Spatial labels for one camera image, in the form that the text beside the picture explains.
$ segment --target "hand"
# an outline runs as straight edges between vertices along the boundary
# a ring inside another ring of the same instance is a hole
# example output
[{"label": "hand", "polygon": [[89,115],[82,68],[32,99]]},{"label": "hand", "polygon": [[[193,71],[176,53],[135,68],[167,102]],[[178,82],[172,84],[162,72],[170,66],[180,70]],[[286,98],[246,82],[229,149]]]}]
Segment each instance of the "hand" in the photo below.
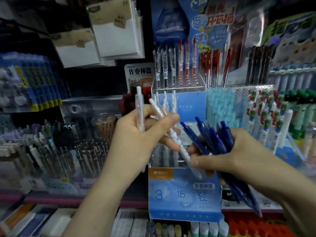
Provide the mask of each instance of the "hand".
[{"label": "hand", "polygon": [[289,175],[296,176],[298,171],[273,155],[245,130],[231,131],[235,143],[230,153],[198,156],[197,147],[192,145],[188,149],[189,154],[192,154],[191,166],[231,173],[268,198],[278,201],[278,193],[289,180]]},{"label": "hand", "polygon": [[180,147],[165,134],[179,122],[178,114],[168,114],[159,121],[150,118],[156,115],[151,105],[144,105],[145,132],[136,126],[136,110],[119,119],[116,123],[110,150],[102,174],[118,178],[126,187],[137,177],[148,163],[152,150],[158,143],[165,144],[171,150],[180,151]]}]

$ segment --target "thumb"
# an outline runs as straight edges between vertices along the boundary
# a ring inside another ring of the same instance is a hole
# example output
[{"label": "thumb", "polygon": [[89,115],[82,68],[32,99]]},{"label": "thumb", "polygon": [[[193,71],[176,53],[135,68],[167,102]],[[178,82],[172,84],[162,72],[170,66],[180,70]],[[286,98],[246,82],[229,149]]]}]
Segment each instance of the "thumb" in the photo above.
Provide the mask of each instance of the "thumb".
[{"label": "thumb", "polygon": [[191,155],[191,167],[205,170],[215,170],[231,173],[233,168],[231,164],[230,153],[224,155]]},{"label": "thumb", "polygon": [[180,116],[178,114],[168,114],[160,119],[148,131],[145,132],[146,138],[155,146],[170,128],[174,127],[179,122]]}]

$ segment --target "left hand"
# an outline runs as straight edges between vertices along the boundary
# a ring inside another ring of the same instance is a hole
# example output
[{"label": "left hand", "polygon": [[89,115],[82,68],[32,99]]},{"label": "left hand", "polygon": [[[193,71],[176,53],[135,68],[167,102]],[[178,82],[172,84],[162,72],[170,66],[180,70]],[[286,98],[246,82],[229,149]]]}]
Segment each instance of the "left hand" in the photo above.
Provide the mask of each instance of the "left hand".
[{"label": "left hand", "polygon": [[[179,115],[168,114],[160,120],[150,118],[150,115],[156,115],[154,109],[144,105],[145,132],[137,129],[136,110],[117,121],[101,176],[116,178],[127,188],[146,166],[158,143],[180,151],[179,145],[165,135],[179,122]],[[180,134],[179,129],[175,128],[175,131]]]}]

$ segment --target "right hand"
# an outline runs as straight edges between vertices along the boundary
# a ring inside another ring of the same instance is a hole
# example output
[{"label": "right hand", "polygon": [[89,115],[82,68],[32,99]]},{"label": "right hand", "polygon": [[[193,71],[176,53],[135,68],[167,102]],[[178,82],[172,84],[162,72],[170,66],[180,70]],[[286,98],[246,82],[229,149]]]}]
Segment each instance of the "right hand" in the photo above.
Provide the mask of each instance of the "right hand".
[{"label": "right hand", "polygon": [[299,172],[273,155],[245,130],[231,129],[231,132],[235,143],[230,153],[198,156],[198,148],[192,145],[188,149],[192,154],[191,166],[231,173],[266,197],[280,201],[282,188]]}]

